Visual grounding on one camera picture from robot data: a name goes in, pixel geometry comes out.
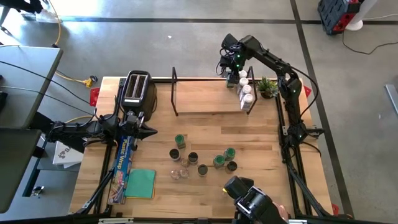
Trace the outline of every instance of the gray desk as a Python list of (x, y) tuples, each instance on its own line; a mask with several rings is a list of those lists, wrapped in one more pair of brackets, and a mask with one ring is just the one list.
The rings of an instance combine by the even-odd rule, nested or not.
[[(62, 50), (40, 47), (0, 47), (0, 61), (11, 63), (31, 70), (44, 77), (52, 79), (62, 56)], [(19, 68), (0, 63), (0, 91), (8, 93), (6, 105), (0, 112), (0, 213), (9, 208), (14, 194), (21, 182), (32, 154), (37, 149), (36, 144), (41, 132), (26, 130), (37, 112), (43, 94), (25, 90), (1, 88), (13, 86), (27, 88), (45, 93), (50, 81)], [(34, 171), (30, 175), (29, 186), (25, 191), (31, 191), (32, 185), (40, 170), (37, 160)]]
[[(11, 63), (52, 79), (62, 56), (62, 50), (42, 47), (0, 47), (0, 61)], [(8, 93), (0, 113), (0, 128), (28, 128), (43, 95), (25, 90), (1, 88), (14, 86), (45, 93), (50, 81), (29, 72), (0, 63), (0, 91)]]
[(0, 213), (8, 210), (36, 148), (31, 142), (37, 142), (40, 134), (39, 130), (0, 129)]

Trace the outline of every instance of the green napkin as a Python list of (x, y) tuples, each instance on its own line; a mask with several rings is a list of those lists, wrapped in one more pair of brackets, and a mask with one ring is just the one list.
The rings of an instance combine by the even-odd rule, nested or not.
[(130, 171), (126, 197), (152, 198), (155, 184), (155, 171), (145, 169), (132, 169)]

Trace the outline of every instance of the gray floor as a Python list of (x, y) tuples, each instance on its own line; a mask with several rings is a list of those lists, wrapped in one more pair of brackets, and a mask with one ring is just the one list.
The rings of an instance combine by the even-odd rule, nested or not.
[[(318, 0), (296, 0), (303, 20), (318, 19)], [(114, 1), (53, 0), (62, 16), (110, 18), (205, 18), (205, 19), (294, 19), (289, 0), (134, 0)], [(395, 0), (380, 0), (367, 17), (398, 13)], [(398, 20), (390, 17), (387, 20)], [(6, 44), (50, 46), (57, 38), (56, 24), (24, 21), (11, 12), (4, 26), (13, 34), (0, 33)], [(396, 58), (398, 45), (383, 47), (372, 55), (360, 55), (346, 49), (341, 36), (327, 36), (319, 25), (303, 25), (305, 38), (331, 131), (345, 176), (356, 218), (394, 223), (398, 219), (398, 171), (395, 167), (395, 138), (398, 116), (387, 97), (384, 85), (398, 86)], [(257, 37), (265, 48), (307, 71), (295, 24), (199, 24), (199, 23), (110, 23), (64, 22), (59, 46), (64, 55), (59, 70), (75, 78), (96, 75), (124, 76), (130, 70), (148, 70), (156, 77), (170, 77), (174, 66), (180, 76), (215, 77), (218, 49), (223, 37), (232, 33), (237, 38), (246, 34)], [(355, 49), (369, 51), (375, 45), (395, 42), (398, 26), (364, 26), (358, 32), (347, 32), (346, 43)], [(256, 75), (274, 77), (271, 70), (249, 61)], [(55, 77), (80, 96), (88, 98), (88, 89)], [(68, 93), (51, 85), (48, 94), (90, 108)], [(79, 111), (45, 98), (39, 111), (52, 119), (66, 121), (82, 116)], [(317, 108), (311, 108), (320, 124)], [(320, 140), (323, 165), (331, 200), (340, 204), (333, 170), (324, 139)], [(10, 210), (0, 220), (64, 215), (73, 193), (76, 172), (45, 171), (38, 184), (46, 186), (40, 198), (22, 198), (21, 187)], [(22, 207), (28, 207), (21, 213)]]

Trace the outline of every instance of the black cup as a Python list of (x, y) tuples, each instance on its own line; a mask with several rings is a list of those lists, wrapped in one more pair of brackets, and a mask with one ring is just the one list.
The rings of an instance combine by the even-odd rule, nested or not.
[(204, 165), (204, 164), (199, 165), (199, 166), (198, 166), (198, 173), (199, 173), (199, 176), (202, 176), (202, 177), (206, 176), (207, 170), (208, 170), (208, 168), (207, 168), (206, 165)]
[(174, 160), (174, 161), (180, 160), (180, 151), (178, 149), (170, 150), (169, 154), (170, 154), (170, 157), (172, 158), (172, 160)]
[(237, 163), (234, 162), (234, 161), (231, 161), (231, 162), (229, 162), (229, 163), (226, 165), (225, 171), (226, 171), (227, 173), (232, 173), (232, 172), (236, 171), (237, 168), (238, 168)]
[(198, 162), (198, 154), (195, 152), (191, 152), (188, 155), (188, 160), (191, 164), (196, 164)]

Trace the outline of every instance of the potted plant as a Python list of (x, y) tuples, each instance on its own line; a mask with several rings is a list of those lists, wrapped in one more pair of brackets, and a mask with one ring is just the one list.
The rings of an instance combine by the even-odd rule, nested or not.
[(271, 99), (278, 95), (278, 85), (276, 82), (269, 80), (266, 77), (263, 77), (262, 80), (258, 83), (258, 90), (260, 94), (265, 99)]

